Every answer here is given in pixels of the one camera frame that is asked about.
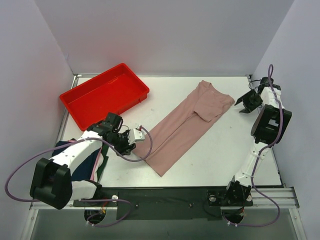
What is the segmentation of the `pink t shirt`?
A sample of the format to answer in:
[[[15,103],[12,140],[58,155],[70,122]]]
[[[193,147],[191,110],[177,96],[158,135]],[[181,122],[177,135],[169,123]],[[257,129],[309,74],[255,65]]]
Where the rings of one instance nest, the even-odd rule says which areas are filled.
[[[133,153],[163,176],[235,103],[210,82],[197,87],[149,131]]]

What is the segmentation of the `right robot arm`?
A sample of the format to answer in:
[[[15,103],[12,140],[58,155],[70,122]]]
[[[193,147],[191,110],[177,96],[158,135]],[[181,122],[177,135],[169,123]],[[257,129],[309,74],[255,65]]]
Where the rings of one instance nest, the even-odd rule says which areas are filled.
[[[247,201],[253,187],[252,180],[266,154],[282,139],[292,112],[287,110],[281,100],[281,87],[274,84],[272,77],[259,80],[257,89],[251,89],[237,99],[236,105],[242,103],[240,113],[249,114],[262,107],[255,120],[250,135],[253,145],[240,170],[233,176],[223,199],[229,205],[240,205]]]

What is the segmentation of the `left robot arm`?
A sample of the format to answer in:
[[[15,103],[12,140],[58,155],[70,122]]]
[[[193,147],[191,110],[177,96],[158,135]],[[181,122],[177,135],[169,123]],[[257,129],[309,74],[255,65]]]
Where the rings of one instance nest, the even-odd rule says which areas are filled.
[[[103,200],[101,185],[92,179],[75,181],[75,170],[103,145],[110,145],[120,156],[130,155],[136,142],[144,140],[144,133],[137,128],[120,133],[123,119],[109,113],[105,120],[92,124],[81,137],[67,145],[51,159],[42,158],[35,166],[30,196],[58,210],[69,201],[85,199],[91,206]]]

